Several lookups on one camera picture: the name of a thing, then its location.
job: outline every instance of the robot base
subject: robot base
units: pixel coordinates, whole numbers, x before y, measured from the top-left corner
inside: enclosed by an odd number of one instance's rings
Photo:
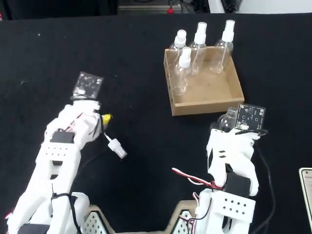
[[[189,215],[193,216],[197,204],[193,200],[180,201],[173,212],[169,224],[164,231],[159,232],[134,232],[122,234],[187,234],[187,224],[179,218],[182,215],[188,218]],[[109,225],[104,214],[97,206],[89,207],[89,215],[86,218],[83,234],[117,234]]]

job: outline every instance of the black cloth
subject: black cloth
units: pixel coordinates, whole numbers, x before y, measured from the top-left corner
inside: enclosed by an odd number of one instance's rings
[[[234,63],[246,103],[267,108],[259,141],[272,171],[277,208],[269,233],[310,231],[298,170],[311,167],[312,14],[153,15],[6,21],[0,23],[0,212],[25,190],[46,125],[70,95],[80,71],[105,77],[102,111],[128,152],[120,160],[101,139],[82,151],[81,164],[106,148],[77,177],[117,232],[164,230],[180,200],[203,187],[172,167],[207,178],[209,126],[221,113],[172,117],[163,69],[164,49],[178,29],[193,39],[208,23],[208,45],[236,20]],[[253,156],[260,182],[253,226],[271,210],[265,168]],[[1,231],[5,223],[1,222]]]

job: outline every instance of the circuit board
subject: circuit board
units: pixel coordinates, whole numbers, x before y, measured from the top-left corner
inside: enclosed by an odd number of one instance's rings
[[[104,78],[97,77],[86,72],[80,72],[73,90],[74,96],[96,99]]]
[[[265,108],[240,104],[237,111],[235,128],[240,130],[262,129]]]

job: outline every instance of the bottle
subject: bottle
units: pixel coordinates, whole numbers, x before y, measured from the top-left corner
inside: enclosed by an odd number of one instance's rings
[[[215,45],[216,51],[209,63],[209,68],[214,73],[219,74],[223,72],[228,62],[228,58],[233,51],[234,25],[234,20],[226,21],[222,39],[219,40]]]
[[[205,22],[199,22],[197,32],[195,33],[194,41],[190,44],[192,50],[192,75],[195,76],[199,73],[206,55],[206,28]]]
[[[191,65],[191,49],[184,47],[179,58],[179,63],[175,65],[173,78],[173,93],[175,95],[183,95],[186,91],[188,83],[188,75],[190,74]]]
[[[185,46],[185,43],[186,43],[186,32],[185,30],[181,29],[177,32],[175,41],[169,47],[169,49],[174,50],[174,54],[175,54],[171,65],[177,64],[179,57],[181,55],[182,49]]]
[[[228,133],[232,128],[235,127],[237,109],[230,107],[226,114],[220,116],[217,121],[216,127],[219,130],[222,130]]]

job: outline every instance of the black strap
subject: black strap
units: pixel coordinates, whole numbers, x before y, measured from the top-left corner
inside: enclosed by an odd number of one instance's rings
[[[68,200],[69,200],[69,204],[70,204],[70,208],[72,210],[73,213],[73,220],[74,220],[74,225],[77,228],[77,232],[78,234],[82,234],[80,227],[77,223],[77,218],[76,218],[76,211],[75,211],[75,200],[77,199],[77,197],[71,195],[71,194],[67,194],[67,193],[63,193],[63,194],[56,194],[56,193],[52,193],[52,197],[51,197],[51,201],[53,199],[59,198],[61,196],[67,196]]]

